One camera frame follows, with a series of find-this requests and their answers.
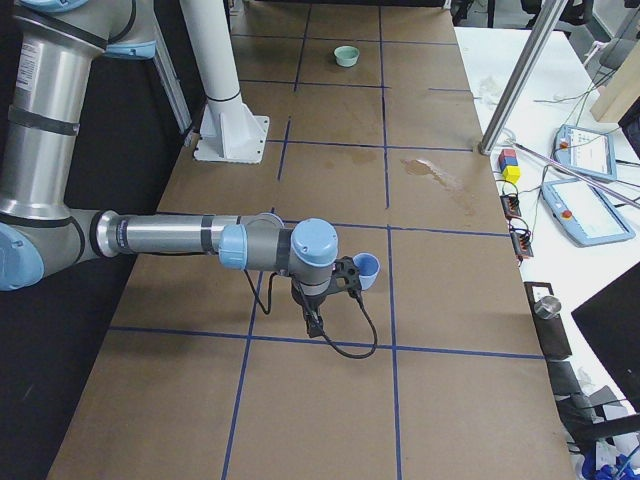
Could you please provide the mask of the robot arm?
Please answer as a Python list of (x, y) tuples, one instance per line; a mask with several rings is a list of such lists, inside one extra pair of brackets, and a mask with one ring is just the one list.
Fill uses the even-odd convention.
[(17, 290), (76, 263), (120, 254), (207, 254), (230, 269), (290, 278), (310, 337), (337, 292), (338, 236), (321, 219), (286, 228), (271, 213), (121, 215), (71, 209), (64, 196), (93, 60), (150, 59), (150, 1), (18, 1), (23, 42), (1, 173), (1, 287)]

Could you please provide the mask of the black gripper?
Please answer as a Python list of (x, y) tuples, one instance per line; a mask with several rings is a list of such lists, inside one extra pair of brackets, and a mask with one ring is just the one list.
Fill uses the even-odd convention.
[(306, 322), (307, 335), (309, 338), (324, 336), (324, 322), (320, 314), (320, 306), (326, 300), (324, 293), (318, 295), (305, 294), (300, 288), (291, 285), (293, 300), (301, 307), (303, 318)]

